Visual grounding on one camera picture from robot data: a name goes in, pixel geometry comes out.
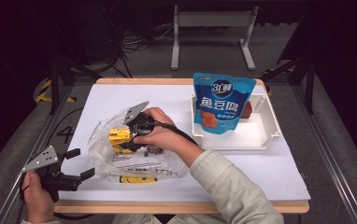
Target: yellow package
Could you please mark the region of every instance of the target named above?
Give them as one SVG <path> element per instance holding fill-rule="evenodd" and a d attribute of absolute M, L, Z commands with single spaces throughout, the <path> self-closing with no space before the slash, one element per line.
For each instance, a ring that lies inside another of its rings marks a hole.
<path fill-rule="evenodd" d="M 119 146 L 119 144 L 121 143 L 129 142 L 131 138 L 132 135 L 130 134 L 128 128 L 109 130 L 109 142 L 114 148 L 114 151 L 119 155 L 134 154 L 134 152 L 131 151 L 130 149 Z"/>

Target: snack package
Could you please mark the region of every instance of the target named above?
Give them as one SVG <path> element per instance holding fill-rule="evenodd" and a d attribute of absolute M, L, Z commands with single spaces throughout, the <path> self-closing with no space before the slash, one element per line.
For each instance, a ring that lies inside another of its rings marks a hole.
<path fill-rule="evenodd" d="M 193 122 L 208 133 L 234 130 L 256 81 L 246 77 L 195 73 L 195 115 Z"/>

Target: white tabletop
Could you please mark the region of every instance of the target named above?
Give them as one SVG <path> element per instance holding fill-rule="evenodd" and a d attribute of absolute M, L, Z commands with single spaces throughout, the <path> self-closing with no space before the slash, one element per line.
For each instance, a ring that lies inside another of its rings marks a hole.
<path fill-rule="evenodd" d="M 253 92 L 264 92 L 256 86 Z M 79 175 L 87 165 L 88 140 L 100 120 L 144 101 L 149 107 L 159 106 L 179 129 L 192 134 L 192 85 L 108 85 L 94 84 L 69 149 L 80 148 L 81 155 L 65 160 L 62 172 Z M 308 201 L 307 186 L 300 176 L 284 136 L 273 140 L 265 151 L 238 152 L 224 155 L 251 180 L 258 184 L 272 202 Z M 79 186 L 78 191 L 60 191 L 61 200 L 119 202 L 210 202 L 209 195 L 186 175 L 148 184 L 120 184 L 94 176 Z"/>

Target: person's arm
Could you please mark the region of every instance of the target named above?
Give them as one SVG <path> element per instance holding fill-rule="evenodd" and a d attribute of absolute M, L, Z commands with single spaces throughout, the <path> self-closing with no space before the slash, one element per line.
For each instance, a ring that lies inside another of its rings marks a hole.
<path fill-rule="evenodd" d="M 162 123 L 174 124 L 160 108 L 147 109 L 145 113 Z M 261 188 L 219 153 L 204 151 L 184 137 L 158 126 L 148 135 L 135 137 L 134 142 L 152 144 L 178 154 L 228 223 L 283 223 L 282 215 Z"/>
<path fill-rule="evenodd" d="M 21 224 L 61 223 L 53 220 L 53 200 L 50 194 L 42 189 L 41 180 L 36 172 L 27 173 L 21 187 L 24 189 L 24 200 L 27 205 L 27 219 L 23 220 Z"/>

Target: perforated metal bracket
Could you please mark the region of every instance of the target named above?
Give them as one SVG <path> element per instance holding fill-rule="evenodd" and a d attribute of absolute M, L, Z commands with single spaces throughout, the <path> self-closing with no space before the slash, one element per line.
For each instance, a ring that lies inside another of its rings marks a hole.
<path fill-rule="evenodd" d="M 22 169 L 22 173 L 33 171 L 44 166 L 48 166 L 58 162 L 58 156 L 53 146 L 46 147 L 41 151 L 32 161 L 25 165 Z"/>
<path fill-rule="evenodd" d="M 123 119 L 123 124 L 127 125 L 130 123 L 132 120 L 134 120 L 140 113 L 141 111 L 146 108 L 146 106 L 149 104 L 149 101 L 143 102 L 139 105 L 135 105 L 130 107 L 125 115 L 125 118 Z"/>

